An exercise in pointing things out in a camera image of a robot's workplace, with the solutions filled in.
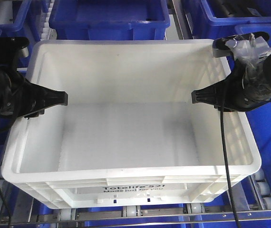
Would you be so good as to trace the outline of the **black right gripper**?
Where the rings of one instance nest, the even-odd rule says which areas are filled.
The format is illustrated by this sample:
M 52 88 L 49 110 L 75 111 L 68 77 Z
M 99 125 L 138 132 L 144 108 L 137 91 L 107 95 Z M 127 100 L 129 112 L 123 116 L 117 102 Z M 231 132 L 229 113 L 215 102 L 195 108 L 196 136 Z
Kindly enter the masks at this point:
M 271 102 L 271 54 L 266 32 L 215 39 L 215 58 L 232 56 L 234 68 L 226 80 L 191 92 L 192 103 L 212 105 L 218 111 L 247 112 Z

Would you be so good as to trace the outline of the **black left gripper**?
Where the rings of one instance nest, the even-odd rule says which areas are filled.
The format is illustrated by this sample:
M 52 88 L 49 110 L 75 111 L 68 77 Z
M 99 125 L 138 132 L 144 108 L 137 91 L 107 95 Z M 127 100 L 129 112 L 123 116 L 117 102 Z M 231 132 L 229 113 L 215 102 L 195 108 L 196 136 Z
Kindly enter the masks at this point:
M 29 56 L 26 37 L 0 38 L 0 115 L 6 118 L 33 118 L 45 109 L 68 105 L 68 94 L 30 83 L 18 72 L 20 58 Z

